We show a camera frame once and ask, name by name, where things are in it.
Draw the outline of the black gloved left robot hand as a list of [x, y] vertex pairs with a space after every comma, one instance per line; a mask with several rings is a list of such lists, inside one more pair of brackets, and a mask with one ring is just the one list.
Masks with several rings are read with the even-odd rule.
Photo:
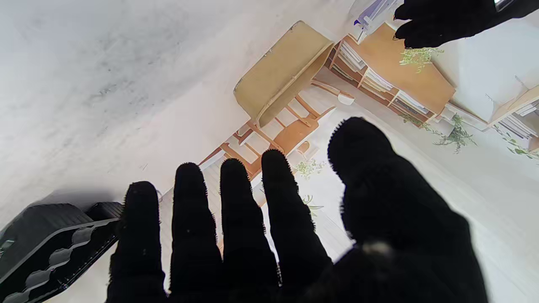
[[489, 29], [497, 15], [493, 0], [405, 0], [393, 19], [405, 21], [393, 36], [406, 49], [437, 48]]

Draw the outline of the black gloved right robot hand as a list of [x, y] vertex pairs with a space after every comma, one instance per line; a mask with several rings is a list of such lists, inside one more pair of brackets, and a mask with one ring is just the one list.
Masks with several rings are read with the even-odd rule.
[[289, 163], [261, 157], [273, 253], [241, 161], [221, 165], [224, 251], [198, 165], [177, 168], [170, 288], [164, 290], [159, 203], [147, 181], [129, 186], [110, 258], [108, 303], [487, 303], [470, 225], [385, 134], [344, 120], [328, 159], [345, 189], [341, 218], [354, 245], [337, 261], [315, 232]]

